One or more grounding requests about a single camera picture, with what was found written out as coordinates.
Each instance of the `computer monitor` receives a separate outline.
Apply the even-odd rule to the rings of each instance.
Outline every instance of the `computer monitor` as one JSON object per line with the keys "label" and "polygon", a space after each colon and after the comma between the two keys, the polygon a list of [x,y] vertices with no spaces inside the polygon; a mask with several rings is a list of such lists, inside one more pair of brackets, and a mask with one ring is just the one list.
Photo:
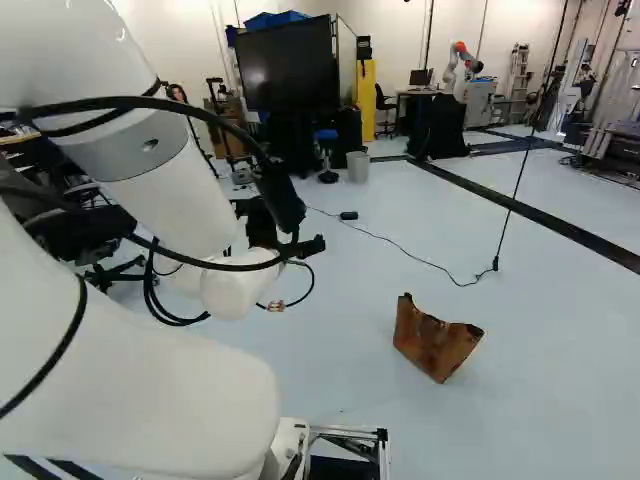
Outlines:
{"label": "computer monitor", "polygon": [[431,77],[433,76],[433,68],[429,70],[411,70],[411,76],[409,77],[409,85],[415,85],[418,87],[428,87],[431,84]]}

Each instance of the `gray trash can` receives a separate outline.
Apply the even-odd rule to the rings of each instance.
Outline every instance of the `gray trash can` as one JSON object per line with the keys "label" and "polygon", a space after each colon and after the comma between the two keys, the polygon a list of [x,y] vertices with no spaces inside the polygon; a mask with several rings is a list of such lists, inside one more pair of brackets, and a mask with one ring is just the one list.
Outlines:
{"label": "gray trash can", "polygon": [[349,180],[353,183],[365,183],[369,178],[371,158],[364,152],[347,153],[347,169]]}

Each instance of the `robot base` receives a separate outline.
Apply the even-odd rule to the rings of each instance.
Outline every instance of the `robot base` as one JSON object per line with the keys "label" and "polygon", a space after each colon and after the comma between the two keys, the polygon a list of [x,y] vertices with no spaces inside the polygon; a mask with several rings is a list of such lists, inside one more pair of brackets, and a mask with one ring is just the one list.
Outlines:
{"label": "robot base", "polygon": [[358,460],[311,455],[309,480],[389,480],[391,452],[386,428],[312,426],[311,445],[324,440]]}
{"label": "robot base", "polygon": [[[339,447],[352,459],[311,454],[318,440]],[[36,478],[59,478],[52,466],[75,478],[109,480],[72,462],[7,455],[16,466]],[[310,426],[303,420],[281,418],[271,451],[265,458],[259,480],[389,480],[391,455],[387,430],[344,425]],[[256,478],[249,473],[235,480]],[[139,474],[136,480],[178,480],[158,474]]]}

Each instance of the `black monitor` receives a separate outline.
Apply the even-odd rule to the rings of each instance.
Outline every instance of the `black monitor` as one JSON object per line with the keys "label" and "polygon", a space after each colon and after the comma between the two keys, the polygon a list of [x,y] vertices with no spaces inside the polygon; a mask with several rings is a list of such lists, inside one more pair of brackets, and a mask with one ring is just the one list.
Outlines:
{"label": "black monitor", "polygon": [[242,33],[236,55],[250,110],[312,112],[340,105],[329,15]]}
{"label": "black monitor", "polygon": [[429,85],[431,85],[432,76],[433,68],[430,68],[429,70],[411,70],[409,85],[428,87]]}

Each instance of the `blue stool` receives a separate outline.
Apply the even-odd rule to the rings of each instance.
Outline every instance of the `blue stool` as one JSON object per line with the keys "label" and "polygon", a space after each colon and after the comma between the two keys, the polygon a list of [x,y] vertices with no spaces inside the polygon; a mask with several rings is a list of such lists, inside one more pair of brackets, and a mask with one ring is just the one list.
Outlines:
{"label": "blue stool", "polygon": [[322,183],[336,183],[340,178],[336,172],[332,172],[329,167],[329,158],[336,146],[338,140],[338,132],[332,128],[318,130],[313,134],[313,138],[318,142],[320,153],[324,158],[324,172],[318,175],[318,180]]}

